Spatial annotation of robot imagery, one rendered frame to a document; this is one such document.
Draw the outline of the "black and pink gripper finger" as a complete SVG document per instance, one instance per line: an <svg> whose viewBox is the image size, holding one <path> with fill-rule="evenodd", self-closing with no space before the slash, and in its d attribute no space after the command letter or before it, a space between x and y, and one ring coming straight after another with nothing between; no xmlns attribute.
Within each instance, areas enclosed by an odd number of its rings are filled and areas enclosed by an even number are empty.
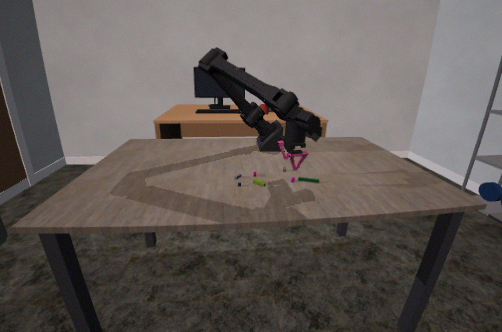
<svg viewBox="0 0 502 332"><path fill-rule="evenodd" d="M308 155L308 152L307 151L303 151L302 154L289 154L289 158L290 158L290 161L291 161L291 164L292 164L292 167L293 167L293 170L298 170L299 166L301 165L301 163L303 162L303 160L307 157ZM297 165L295 166L295 163L294 163L294 157L295 156L301 156L299 162L297 163Z"/></svg>
<svg viewBox="0 0 502 332"><path fill-rule="evenodd" d="M282 147L282 146L284 146L284 142L283 141L278 141L278 145L280 147L280 150L282 152L282 155L283 155L284 159L288 159L289 158L289 154L287 152L287 155L285 155L284 149Z"/></svg>

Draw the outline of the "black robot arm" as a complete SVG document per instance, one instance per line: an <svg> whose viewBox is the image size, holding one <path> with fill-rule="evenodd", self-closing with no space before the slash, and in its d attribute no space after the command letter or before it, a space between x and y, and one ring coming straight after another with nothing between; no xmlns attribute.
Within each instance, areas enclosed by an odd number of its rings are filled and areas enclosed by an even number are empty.
<svg viewBox="0 0 502 332"><path fill-rule="evenodd" d="M261 142L275 131L278 126L274 122L270 124L266 121L263 118L265 112L255 102L249 103L232 82L259 98L267 107L275 112L279 119L287 120L286 126L299 128L296 132L296 143L305 142L306 136L317 142L322 135L320 118L314 116L312 112L298 107L300 104L293 92L290 91L289 93L282 88L279 89L268 85L231 64L227 59L228 56L225 51L217 47L215 49L212 48L199 61L198 67L211 76L237 105L241 112L240 117L249 127L257 130L260 134L258 137Z"/></svg>

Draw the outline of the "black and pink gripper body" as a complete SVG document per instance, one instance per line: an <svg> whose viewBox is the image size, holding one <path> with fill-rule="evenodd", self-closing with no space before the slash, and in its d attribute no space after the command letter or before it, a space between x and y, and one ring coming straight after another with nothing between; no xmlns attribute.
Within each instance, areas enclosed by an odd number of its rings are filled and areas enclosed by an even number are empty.
<svg viewBox="0 0 502 332"><path fill-rule="evenodd" d="M306 143L296 143L296 132L297 132L297 127L285 127L285 136L280 136L280 140L284 142L284 148L290 153L290 154L302 154L302 150L294 150L295 146L301 146L301 148L306 147Z"/></svg>

